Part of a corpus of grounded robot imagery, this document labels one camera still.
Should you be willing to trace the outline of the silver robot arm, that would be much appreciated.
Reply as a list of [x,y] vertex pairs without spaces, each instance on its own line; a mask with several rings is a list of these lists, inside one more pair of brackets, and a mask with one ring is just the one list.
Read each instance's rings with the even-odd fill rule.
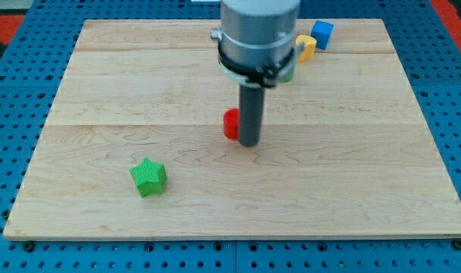
[[294,69],[300,0],[222,0],[211,30],[224,74],[241,86],[272,88]]

